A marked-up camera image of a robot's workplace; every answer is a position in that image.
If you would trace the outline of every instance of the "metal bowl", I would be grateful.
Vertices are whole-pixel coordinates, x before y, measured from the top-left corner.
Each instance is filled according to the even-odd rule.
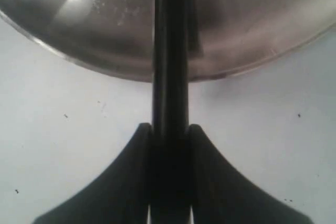
[[[81,66],[151,81],[154,0],[0,0],[29,38]],[[191,0],[190,80],[262,65],[336,22],[336,0]]]

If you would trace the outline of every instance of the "curved black support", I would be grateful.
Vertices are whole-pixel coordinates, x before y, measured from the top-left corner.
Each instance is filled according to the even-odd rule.
[[[150,124],[140,124],[117,159],[87,188],[34,224],[146,224]]]
[[[195,224],[312,224],[274,199],[223,158],[198,125],[189,128]]]

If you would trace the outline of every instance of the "black pole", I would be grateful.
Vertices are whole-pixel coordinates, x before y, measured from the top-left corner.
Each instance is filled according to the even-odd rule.
[[[155,0],[152,224],[187,224],[191,207],[187,0]]]

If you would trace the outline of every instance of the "white table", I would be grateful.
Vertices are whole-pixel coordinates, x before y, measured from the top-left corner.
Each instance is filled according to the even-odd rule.
[[[31,223],[88,185],[150,122],[151,96],[0,21],[0,223]],[[251,73],[191,84],[190,117],[252,182],[315,224],[335,222],[334,31]]]

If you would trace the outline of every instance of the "stainless steel bowl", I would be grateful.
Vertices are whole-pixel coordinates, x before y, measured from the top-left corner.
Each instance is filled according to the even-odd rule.
[[[65,59],[150,81],[153,0],[0,0],[2,17]],[[336,22],[336,0],[191,0],[190,80],[262,65]]]

